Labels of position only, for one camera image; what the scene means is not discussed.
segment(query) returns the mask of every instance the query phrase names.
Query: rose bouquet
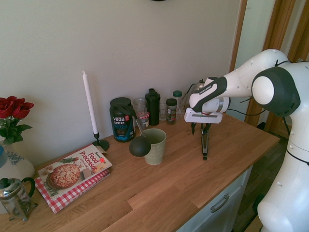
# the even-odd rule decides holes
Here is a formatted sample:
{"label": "rose bouquet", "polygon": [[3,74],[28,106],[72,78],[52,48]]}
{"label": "rose bouquet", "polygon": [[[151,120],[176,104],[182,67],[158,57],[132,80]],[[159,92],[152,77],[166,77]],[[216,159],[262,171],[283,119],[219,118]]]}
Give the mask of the rose bouquet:
{"label": "rose bouquet", "polygon": [[4,144],[23,140],[21,133],[32,127],[17,124],[29,114],[33,106],[34,104],[25,102],[24,98],[0,98],[0,136],[5,138]]}

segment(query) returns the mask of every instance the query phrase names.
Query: french press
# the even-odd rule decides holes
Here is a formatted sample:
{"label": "french press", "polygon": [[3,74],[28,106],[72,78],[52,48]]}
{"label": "french press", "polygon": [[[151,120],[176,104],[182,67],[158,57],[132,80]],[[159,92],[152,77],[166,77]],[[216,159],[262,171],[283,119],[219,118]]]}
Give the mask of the french press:
{"label": "french press", "polygon": [[[23,183],[29,181],[31,189],[27,193]],[[38,204],[34,203],[31,199],[35,189],[34,180],[30,177],[24,178],[22,181],[19,179],[2,178],[0,180],[0,202],[10,215],[10,221],[14,218],[22,218],[27,221],[27,216],[32,209]]]}

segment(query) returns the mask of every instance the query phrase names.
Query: black candle holder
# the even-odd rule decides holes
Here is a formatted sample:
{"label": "black candle holder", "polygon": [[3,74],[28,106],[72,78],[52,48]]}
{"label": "black candle holder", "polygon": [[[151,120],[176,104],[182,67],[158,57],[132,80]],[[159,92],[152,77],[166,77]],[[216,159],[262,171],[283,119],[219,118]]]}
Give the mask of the black candle holder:
{"label": "black candle holder", "polygon": [[109,142],[107,142],[107,141],[105,141],[105,140],[99,140],[99,137],[100,137],[99,133],[93,134],[93,135],[94,135],[94,137],[95,137],[95,139],[96,139],[96,141],[94,141],[94,142],[92,143],[94,146],[100,146],[100,147],[102,147],[105,151],[110,147]]}

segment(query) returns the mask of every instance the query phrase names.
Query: white candle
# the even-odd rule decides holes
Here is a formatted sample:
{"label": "white candle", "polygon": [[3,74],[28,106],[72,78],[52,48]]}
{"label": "white candle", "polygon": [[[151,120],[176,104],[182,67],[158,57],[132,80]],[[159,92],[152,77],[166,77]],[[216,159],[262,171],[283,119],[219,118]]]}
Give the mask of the white candle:
{"label": "white candle", "polygon": [[90,95],[89,84],[88,84],[88,77],[84,71],[83,73],[84,73],[83,80],[84,80],[84,85],[85,85],[85,90],[86,90],[86,96],[87,96],[87,101],[88,101],[88,107],[89,107],[89,112],[90,112],[90,117],[91,117],[93,133],[97,134],[98,129],[97,129],[97,124],[96,124],[95,113],[93,111],[93,105],[92,105],[92,100],[91,100],[91,95]]}

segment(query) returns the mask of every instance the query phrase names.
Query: book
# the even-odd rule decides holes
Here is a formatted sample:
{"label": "book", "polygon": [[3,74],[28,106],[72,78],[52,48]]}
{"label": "book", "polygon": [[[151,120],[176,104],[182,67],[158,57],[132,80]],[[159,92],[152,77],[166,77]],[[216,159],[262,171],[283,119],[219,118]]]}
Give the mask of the book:
{"label": "book", "polygon": [[58,196],[55,199],[50,198],[48,191],[40,177],[36,178],[34,181],[35,181],[35,187],[38,189],[40,194],[46,200],[48,206],[52,209],[54,214],[56,214],[61,209],[66,207],[68,204],[73,202],[75,199],[82,196],[85,192],[87,192],[93,186],[95,186],[96,184],[104,180],[109,175],[110,175],[110,170],[106,169],[103,172],[100,172],[99,174],[79,184],[78,186],[75,186],[73,189],[62,194],[61,196]]}
{"label": "book", "polygon": [[90,144],[39,169],[38,173],[50,198],[55,199],[111,166],[106,157]]}

